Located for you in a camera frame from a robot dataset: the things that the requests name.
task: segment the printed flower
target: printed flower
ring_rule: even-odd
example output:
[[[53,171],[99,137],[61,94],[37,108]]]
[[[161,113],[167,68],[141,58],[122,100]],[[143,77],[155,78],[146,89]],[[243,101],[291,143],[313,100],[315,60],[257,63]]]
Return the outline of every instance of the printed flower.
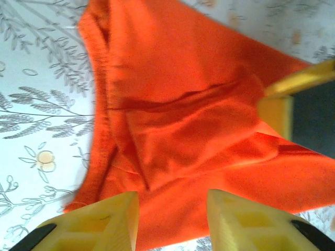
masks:
[[[243,16],[238,16],[235,12],[230,12],[228,15],[228,26],[234,30],[238,30],[242,20],[245,20]]]
[[[41,143],[38,146],[38,150],[41,150],[46,145],[46,142]],[[42,180],[49,183],[45,173],[51,173],[56,169],[56,163],[54,162],[54,154],[50,151],[40,151],[37,154],[30,147],[25,146],[27,153],[33,158],[22,158],[19,159],[26,163],[32,163],[30,168],[37,167],[38,174]]]
[[[53,172],[56,169],[54,154],[50,151],[39,152],[36,156],[38,168],[45,173]]]
[[[292,41],[292,44],[300,44],[300,42],[302,41],[302,34],[300,30],[295,30],[293,32],[291,41]]]

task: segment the yellow plastic leg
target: yellow plastic leg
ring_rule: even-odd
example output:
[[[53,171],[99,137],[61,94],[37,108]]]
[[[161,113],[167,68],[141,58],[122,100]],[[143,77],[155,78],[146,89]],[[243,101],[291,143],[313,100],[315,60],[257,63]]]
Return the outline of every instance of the yellow plastic leg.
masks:
[[[262,98],[257,104],[258,116],[273,130],[291,140],[293,128],[293,97]]]
[[[313,65],[269,86],[266,97],[286,96],[335,79],[335,60],[327,60]]]
[[[304,219],[221,190],[208,192],[207,217],[213,251],[319,250],[290,224]]]
[[[334,79],[335,60],[327,60],[291,74],[265,89],[265,98],[257,105],[258,115],[283,138],[291,140],[293,97],[290,95]]]
[[[139,221],[137,192],[125,192],[50,219],[57,227],[33,251],[134,251]]]

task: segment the white tablecloth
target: white tablecloth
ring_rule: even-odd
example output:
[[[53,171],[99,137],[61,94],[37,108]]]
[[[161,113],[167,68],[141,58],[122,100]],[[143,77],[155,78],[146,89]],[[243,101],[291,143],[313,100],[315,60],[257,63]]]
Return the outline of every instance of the white tablecloth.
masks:
[[[316,63],[335,54],[334,1],[186,2],[303,60]],[[94,79],[76,30],[85,7],[85,0],[0,0],[2,250],[59,215],[85,177],[94,123]],[[335,207],[300,215],[335,239]],[[163,250],[210,250],[210,242]]]

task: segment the orange shirt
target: orange shirt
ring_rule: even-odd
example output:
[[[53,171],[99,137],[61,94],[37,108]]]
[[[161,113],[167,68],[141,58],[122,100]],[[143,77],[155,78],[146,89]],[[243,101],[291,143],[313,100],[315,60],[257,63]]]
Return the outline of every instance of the orange shirt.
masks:
[[[265,87],[307,64],[177,0],[91,0],[80,24],[96,82],[90,168],[66,211],[140,197],[137,250],[209,234],[217,188],[289,212],[335,203],[334,160],[256,113]]]

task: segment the black rubber tip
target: black rubber tip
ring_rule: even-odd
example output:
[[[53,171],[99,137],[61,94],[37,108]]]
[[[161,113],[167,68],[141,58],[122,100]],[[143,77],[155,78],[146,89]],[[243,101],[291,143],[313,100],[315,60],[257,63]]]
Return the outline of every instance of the black rubber tip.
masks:
[[[10,251],[31,251],[37,246],[57,225],[50,223],[30,232],[25,238],[10,249]]]
[[[313,225],[293,220],[291,224],[320,251],[335,251],[335,242]]]

